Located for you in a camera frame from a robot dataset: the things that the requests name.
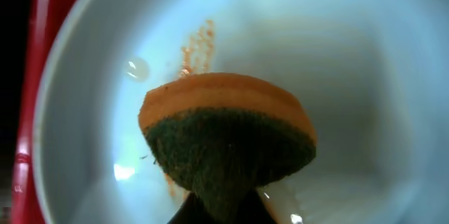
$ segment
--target scrubbing sponge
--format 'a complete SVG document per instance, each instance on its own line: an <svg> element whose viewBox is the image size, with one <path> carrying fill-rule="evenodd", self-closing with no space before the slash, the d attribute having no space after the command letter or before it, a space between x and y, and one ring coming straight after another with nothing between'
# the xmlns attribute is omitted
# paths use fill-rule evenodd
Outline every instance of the scrubbing sponge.
<svg viewBox="0 0 449 224"><path fill-rule="evenodd" d="M221 223L234 222L250 190L299 171L316 153L295 97L237 74L193 75L150 91L139 125L163 171Z"/></svg>

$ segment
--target plate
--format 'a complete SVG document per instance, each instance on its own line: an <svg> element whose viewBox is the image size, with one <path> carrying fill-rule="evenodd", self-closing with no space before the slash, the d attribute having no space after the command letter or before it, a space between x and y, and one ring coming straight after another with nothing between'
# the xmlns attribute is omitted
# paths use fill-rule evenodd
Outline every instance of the plate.
<svg viewBox="0 0 449 224"><path fill-rule="evenodd" d="M178 77L181 48L212 20L209 70L290 91L318 134L311 165L259 189L278 223L444 223L442 2L78 0L53 45L34 122L46 222L173 216L185 192L154 164L137 115L148 90Z"/></svg>

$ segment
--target red edge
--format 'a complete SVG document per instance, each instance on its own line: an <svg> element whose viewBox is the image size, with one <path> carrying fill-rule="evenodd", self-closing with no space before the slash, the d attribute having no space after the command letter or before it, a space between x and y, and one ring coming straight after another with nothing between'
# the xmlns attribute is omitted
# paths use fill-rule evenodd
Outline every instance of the red edge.
<svg viewBox="0 0 449 224"><path fill-rule="evenodd" d="M33 0L13 174L12 224L44 224L32 168L32 131L39 81L58 30L76 0Z"/></svg>

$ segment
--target white bowl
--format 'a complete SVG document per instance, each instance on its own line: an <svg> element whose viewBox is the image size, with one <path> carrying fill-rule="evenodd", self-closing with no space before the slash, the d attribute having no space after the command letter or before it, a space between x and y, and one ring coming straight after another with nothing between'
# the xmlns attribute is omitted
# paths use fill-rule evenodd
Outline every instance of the white bowl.
<svg viewBox="0 0 449 224"><path fill-rule="evenodd" d="M279 224L445 223L444 1L78 0L36 110L34 177L46 222L173 216L183 193L170 195L137 115L149 89L176 78L180 47L211 19L211 71L285 88L318 133L311 165L260 189ZM130 60L143 61L131 72L140 79L127 75Z"/></svg>

